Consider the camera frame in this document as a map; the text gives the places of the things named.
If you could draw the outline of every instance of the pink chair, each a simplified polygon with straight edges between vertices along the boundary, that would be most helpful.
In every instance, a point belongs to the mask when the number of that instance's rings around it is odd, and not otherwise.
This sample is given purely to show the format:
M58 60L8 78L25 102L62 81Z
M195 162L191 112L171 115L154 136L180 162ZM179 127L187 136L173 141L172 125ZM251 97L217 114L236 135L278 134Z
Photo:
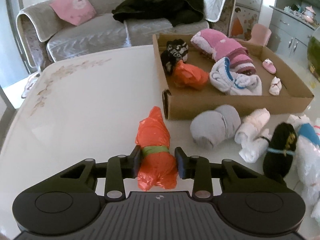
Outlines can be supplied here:
M255 24L251 31L251 39L246 41L256 45L266 46L271 36L271 30L262 24Z

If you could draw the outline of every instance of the green band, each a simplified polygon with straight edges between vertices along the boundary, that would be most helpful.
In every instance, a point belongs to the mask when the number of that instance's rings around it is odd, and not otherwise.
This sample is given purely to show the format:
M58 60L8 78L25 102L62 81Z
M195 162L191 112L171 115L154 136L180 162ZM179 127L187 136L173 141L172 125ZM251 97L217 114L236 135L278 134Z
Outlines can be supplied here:
M148 156L152 153L161 153L161 152L169 152L169 149L166 146L147 146L142 149L142 153L144 156Z

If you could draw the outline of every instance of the small pink shoe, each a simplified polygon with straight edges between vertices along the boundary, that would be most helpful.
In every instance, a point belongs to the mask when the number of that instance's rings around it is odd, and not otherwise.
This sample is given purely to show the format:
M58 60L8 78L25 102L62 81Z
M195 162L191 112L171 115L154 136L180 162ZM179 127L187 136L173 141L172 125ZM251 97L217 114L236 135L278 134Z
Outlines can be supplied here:
M273 62L270 59L266 59L264 62L262 62L262 66L271 74L276 73L276 68L273 65Z

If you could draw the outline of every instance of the brown cardboard box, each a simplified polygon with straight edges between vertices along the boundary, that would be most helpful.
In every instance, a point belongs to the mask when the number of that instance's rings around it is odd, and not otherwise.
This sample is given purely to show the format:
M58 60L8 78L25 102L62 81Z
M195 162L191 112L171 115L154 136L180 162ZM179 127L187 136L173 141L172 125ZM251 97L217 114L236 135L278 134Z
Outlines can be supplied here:
M289 114L303 112L314 95L295 72L270 49L263 46L240 42L249 50L249 56L262 81L262 96L230 96L220 92L208 82L207 86L197 91L193 88L178 88L170 76L166 76L161 64L160 54L166 49L167 41L183 39L189 46L187 63L210 72L214 62L204 58L192 46L192 35L160 34L159 39L153 35L153 47L165 118L169 120L193 119L206 110L214 110L221 105L234 106L240 116L248 115L255 109L266 108L271 114ZM262 62L269 58L277 68L276 76L281 79L282 90L279 96L269 94L274 75L262 67Z

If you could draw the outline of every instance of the tabletop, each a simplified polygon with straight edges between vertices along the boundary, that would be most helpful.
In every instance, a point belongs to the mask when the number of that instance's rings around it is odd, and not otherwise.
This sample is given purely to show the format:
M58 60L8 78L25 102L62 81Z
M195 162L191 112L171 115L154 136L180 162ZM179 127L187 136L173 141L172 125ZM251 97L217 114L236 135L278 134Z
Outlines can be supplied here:
M305 82L312 80L311 74L303 73ZM315 90L320 95L319 86ZM306 110L312 119L317 117L315 103ZM0 232L10 238L20 233L12 203L23 190L86 158L98 163L115 155L129 155L135 147L139 121L153 106L163 108L151 45L99 52L46 68L13 120L0 154ZM288 116L272 116L267 128L273 131ZM238 154L241 146L234 140L226 140L212 151L197 147L190 122L165 122L171 153L180 146L189 156L200 155L216 163L229 158L262 173L262 158L254 164L245 163ZM294 188L297 172L293 169L285 180ZM219 180L212 182L214 194L221 194ZM135 179L125 179L124 185L127 195L140 191ZM192 180L178 178L174 190L191 191L192 185ZM163 189L154 187L151 191ZM104 194L103 179L99 179L96 192ZM308 208L299 230L306 238L320 234L310 213Z

